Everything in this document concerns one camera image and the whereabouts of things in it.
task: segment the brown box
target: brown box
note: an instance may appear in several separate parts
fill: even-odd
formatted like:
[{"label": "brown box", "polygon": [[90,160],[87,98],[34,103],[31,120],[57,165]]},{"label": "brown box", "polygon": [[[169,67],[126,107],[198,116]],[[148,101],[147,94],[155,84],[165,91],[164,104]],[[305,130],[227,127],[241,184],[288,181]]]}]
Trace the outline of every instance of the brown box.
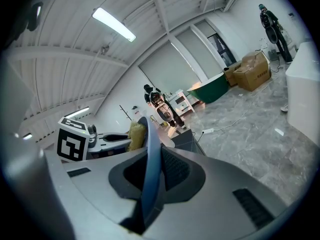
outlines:
[{"label": "brown box", "polygon": [[241,67],[233,72],[239,87],[253,91],[270,78],[266,57],[261,51],[250,52],[242,58]]},{"label": "brown box", "polygon": [[224,75],[229,82],[230,86],[235,86],[237,81],[234,77],[233,72],[241,67],[241,61],[238,61],[228,67],[228,70],[224,71]]}]

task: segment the green tub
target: green tub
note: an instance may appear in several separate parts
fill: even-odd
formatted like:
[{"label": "green tub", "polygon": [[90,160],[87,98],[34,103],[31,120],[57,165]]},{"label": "green tub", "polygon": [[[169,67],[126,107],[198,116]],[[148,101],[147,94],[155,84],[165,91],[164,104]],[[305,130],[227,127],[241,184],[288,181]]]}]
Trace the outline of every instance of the green tub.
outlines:
[{"label": "green tub", "polygon": [[228,91],[228,88],[229,86],[225,74],[222,72],[207,81],[188,89],[187,92],[202,102],[211,103],[224,95]]}]

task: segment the white ceiling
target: white ceiling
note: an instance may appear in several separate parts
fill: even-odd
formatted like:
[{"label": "white ceiling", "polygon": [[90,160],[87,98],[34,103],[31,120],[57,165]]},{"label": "white ceiling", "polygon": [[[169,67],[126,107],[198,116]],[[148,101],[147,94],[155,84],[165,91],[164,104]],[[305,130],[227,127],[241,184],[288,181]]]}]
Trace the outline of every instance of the white ceiling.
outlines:
[{"label": "white ceiling", "polygon": [[[20,134],[35,141],[79,107],[95,114],[121,76],[165,33],[228,0],[40,0],[41,22],[10,47],[10,61],[35,94]],[[92,18],[102,7],[136,35],[133,42]],[[106,55],[97,53],[109,45]]]}]

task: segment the black and white marker cube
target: black and white marker cube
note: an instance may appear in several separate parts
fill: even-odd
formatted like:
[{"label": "black and white marker cube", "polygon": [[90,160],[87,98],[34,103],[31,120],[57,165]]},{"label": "black and white marker cube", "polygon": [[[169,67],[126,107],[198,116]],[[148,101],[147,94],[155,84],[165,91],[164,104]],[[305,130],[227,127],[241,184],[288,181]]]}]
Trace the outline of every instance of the black and white marker cube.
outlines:
[{"label": "black and white marker cube", "polygon": [[62,160],[86,160],[90,134],[85,123],[62,117],[58,122],[55,150]]}]

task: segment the marble floor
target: marble floor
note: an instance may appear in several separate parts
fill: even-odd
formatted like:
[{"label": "marble floor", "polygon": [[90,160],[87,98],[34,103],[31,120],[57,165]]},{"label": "marble floor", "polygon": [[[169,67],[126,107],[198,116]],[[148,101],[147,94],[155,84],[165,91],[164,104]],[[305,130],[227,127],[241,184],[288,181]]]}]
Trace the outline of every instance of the marble floor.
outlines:
[{"label": "marble floor", "polygon": [[[277,71],[278,61],[270,66]],[[201,137],[199,144],[206,155],[241,168],[290,205],[316,171],[319,150],[288,124],[287,114],[280,110],[288,99],[285,75],[288,65],[282,61],[281,66],[283,69],[272,72],[271,79],[256,90],[232,87],[215,102],[198,104],[194,107],[196,113],[188,112],[182,119],[195,133],[196,140],[202,130],[223,128]],[[224,128],[243,114],[233,126]]]}]

